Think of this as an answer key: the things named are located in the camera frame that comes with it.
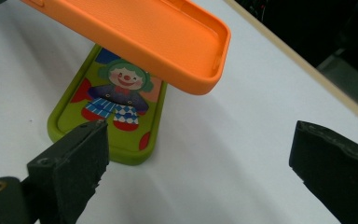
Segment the green plastic case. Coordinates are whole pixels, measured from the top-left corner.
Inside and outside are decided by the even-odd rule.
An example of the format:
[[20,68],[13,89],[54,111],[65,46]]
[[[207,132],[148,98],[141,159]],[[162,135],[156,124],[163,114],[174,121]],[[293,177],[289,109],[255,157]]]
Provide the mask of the green plastic case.
[[137,165],[153,152],[167,84],[95,45],[50,117],[53,142],[79,124],[105,119],[111,161]]

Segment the white surface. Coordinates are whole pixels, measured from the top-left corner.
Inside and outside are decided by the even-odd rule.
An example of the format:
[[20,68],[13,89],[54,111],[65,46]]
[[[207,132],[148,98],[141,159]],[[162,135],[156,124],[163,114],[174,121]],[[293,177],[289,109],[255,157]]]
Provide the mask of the white surface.
[[[152,157],[111,163],[77,223],[339,223],[288,158],[299,119],[358,143],[358,106],[226,2],[194,2],[232,31],[221,81],[204,96],[169,87]],[[51,145],[48,115],[92,45],[21,2],[0,6],[0,176],[25,178]]]

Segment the clown face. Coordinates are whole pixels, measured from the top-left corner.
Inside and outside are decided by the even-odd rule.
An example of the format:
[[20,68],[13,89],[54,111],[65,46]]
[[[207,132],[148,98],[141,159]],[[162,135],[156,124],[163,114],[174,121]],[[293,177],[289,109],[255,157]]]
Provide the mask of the clown face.
[[136,91],[142,88],[144,79],[138,76],[134,71],[127,68],[115,68],[109,71],[109,80],[124,89]]

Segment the clown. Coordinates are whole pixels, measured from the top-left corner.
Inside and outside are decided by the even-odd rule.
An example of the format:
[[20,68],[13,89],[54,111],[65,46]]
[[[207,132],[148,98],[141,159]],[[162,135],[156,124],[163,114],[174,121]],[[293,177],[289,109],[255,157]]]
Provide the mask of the clown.
[[148,110],[147,102],[139,91],[152,91],[150,75],[141,68],[118,59],[99,70],[98,76],[109,80],[110,84],[91,87],[91,99],[82,110],[89,120],[107,119],[114,114],[114,124],[123,131],[133,131],[138,127],[138,115]]

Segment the table surface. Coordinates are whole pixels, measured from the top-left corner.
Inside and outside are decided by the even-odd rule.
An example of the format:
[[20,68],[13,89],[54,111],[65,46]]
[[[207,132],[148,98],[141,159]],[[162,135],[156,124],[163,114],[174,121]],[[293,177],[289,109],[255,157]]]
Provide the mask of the table surface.
[[[288,165],[298,120],[358,143],[358,105],[232,1],[194,0],[232,38],[206,95],[169,86],[152,157],[111,162],[77,223],[339,223]],[[0,6],[0,176],[52,143],[49,113],[93,43],[20,1]]]

